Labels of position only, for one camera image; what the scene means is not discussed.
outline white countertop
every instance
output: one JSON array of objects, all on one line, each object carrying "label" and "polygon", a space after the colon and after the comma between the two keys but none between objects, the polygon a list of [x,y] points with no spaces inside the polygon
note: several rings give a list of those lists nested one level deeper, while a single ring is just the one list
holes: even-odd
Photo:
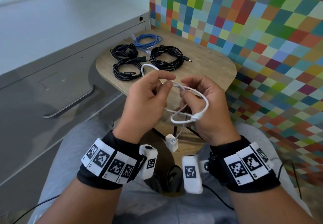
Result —
[{"label": "white countertop", "polygon": [[27,0],[1,6],[0,76],[146,12],[116,0]]}]

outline white charging cable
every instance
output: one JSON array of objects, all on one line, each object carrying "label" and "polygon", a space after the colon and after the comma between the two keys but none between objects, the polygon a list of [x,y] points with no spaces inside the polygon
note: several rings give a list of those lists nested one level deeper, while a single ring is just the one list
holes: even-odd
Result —
[{"label": "white charging cable", "polygon": [[[145,76],[144,75],[144,67],[145,66],[149,66],[149,67],[152,67],[156,70],[159,70],[156,66],[152,65],[152,64],[143,64],[143,66],[141,67],[141,73],[142,73],[142,76]],[[209,107],[209,101],[207,100],[207,98],[199,91],[191,88],[191,87],[186,87],[186,86],[182,86],[174,81],[173,82],[173,86],[174,87],[177,87],[179,88],[180,90],[184,90],[184,89],[188,89],[188,90],[191,90],[193,92],[196,92],[198,95],[200,95],[206,102],[206,105],[205,105],[205,108],[201,111],[201,112],[197,112],[196,114],[194,115],[191,115],[191,114],[188,114],[188,113],[183,113],[182,111],[187,107],[187,104],[185,104],[181,109],[179,109],[178,111],[174,111],[174,110],[170,110],[168,108],[165,108],[166,111],[168,112],[171,112],[173,113],[173,115],[171,116],[171,121],[174,123],[174,124],[182,124],[182,129],[180,131],[180,133],[178,133],[178,135],[174,138],[172,138],[173,141],[177,140],[178,139],[178,136],[183,132],[184,128],[185,128],[185,124],[187,123],[191,123],[191,122],[195,122],[199,119],[202,118],[203,114],[205,113],[205,111],[207,110],[207,108]],[[177,114],[181,114],[181,115],[185,115],[185,120],[184,121],[177,121],[177,120],[174,120],[174,116],[176,116]]]}]

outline forearm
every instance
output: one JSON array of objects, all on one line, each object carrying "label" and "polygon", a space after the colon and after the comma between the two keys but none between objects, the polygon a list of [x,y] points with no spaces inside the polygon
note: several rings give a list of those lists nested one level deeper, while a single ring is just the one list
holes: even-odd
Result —
[{"label": "forearm", "polygon": [[37,224],[111,223],[121,189],[92,188],[75,178]]},{"label": "forearm", "polygon": [[316,223],[281,186],[259,193],[229,194],[241,224]]}]

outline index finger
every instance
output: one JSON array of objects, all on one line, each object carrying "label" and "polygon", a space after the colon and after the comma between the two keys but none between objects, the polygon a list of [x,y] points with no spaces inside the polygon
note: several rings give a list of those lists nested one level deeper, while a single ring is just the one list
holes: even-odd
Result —
[{"label": "index finger", "polygon": [[166,70],[154,70],[148,73],[147,75],[143,76],[139,81],[147,82],[153,85],[157,81],[162,79],[174,80],[176,79],[176,75]]},{"label": "index finger", "polygon": [[181,82],[188,84],[189,87],[204,93],[208,88],[218,87],[218,85],[206,76],[187,76],[181,79]]}]

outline checkered wallpaper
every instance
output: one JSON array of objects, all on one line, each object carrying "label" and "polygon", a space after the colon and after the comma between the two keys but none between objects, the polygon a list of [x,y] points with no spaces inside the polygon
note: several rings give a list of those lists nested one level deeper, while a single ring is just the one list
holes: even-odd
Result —
[{"label": "checkered wallpaper", "polygon": [[265,132],[309,184],[322,184],[322,0],[150,0],[150,9],[152,28],[236,64],[231,116]]}]

